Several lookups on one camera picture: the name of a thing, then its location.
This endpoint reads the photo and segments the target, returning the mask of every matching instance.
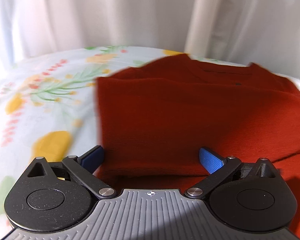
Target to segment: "curtain fold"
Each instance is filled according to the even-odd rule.
[[[131,45],[300,78],[300,0],[0,0],[0,58]]]

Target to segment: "red sweater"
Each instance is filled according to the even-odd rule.
[[[202,146],[243,162],[268,157],[287,179],[300,170],[289,162],[300,154],[300,92],[256,64],[181,54],[97,82],[106,150],[98,176],[117,190],[189,188],[207,175]]]

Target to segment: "black circular housing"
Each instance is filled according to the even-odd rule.
[[[59,190],[53,188],[39,189],[28,196],[30,207],[39,210],[49,210],[60,206],[65,196]]]
[[[83,186],[57,178],[43,180],[41,177],[25,180],[22,186],[13,187],[4,203],[12,224],[37,232],[68,228],[81,221],[91,206],[91,196]]]
[[[253,177],[228,182],[210,195],[212,211],[224,223],[252,232],[289,225],[297,202],[284,180]]]

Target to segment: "yellow flower pattern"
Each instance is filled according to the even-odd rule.
[[[44,81],[44,82],[53,82],[53,81],[54,81],[54,78],[53,78],[53,77],[45,78],[43,81]]]
[[[33,102],[33,105],[34,106],[43,106],[43,103],[42,102]]]
[[[183,54],[183,52],[167,50],[167,49],[164,49],[162,52],[167,56],[174,56],[174,55],[178,55],[178,54]]]
[[[32,146],[30,161],[43,156],[48,162],[60,162],[72,143],[72,135],[68,131],[49,132],[39,138]]]
[[[24,100],[22,99],[21,93],[16,93],[13,98],[10,99],[6,105],[6,114],[12,114],[22,107]]]
[[[72,125],[74,127],[81,127],[83,124],[83,121],[81,119],[75,119],[73,122],[72,122]]]
[[[116,57],[117,54],[109,53],[109,54],[96,54],[92,57],[88,57],[86,62],[89,63],[107,63],[109,60]]]
[[[107,68],[102,71],[103,74],[109,74],[110,72],[111,72],[111,70],[107,69]]]
[[[39,82],[39,80],[41,80],[40,74],[32,75],[26,78],[25,81],[19,86],[18,91],[24,91],[28,89],[29,85],[36,84],[37,82]]]

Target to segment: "metal pivot screw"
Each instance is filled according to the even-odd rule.
[[[105,187],[99,190],[99,194],[102,196],[110,196],[114,193],[114,189],[110,187]]]
[[[196,197],[201,195],[203,191],[198,187],[191,187],[190,189],[187,190],[187,193],[192,197]]]

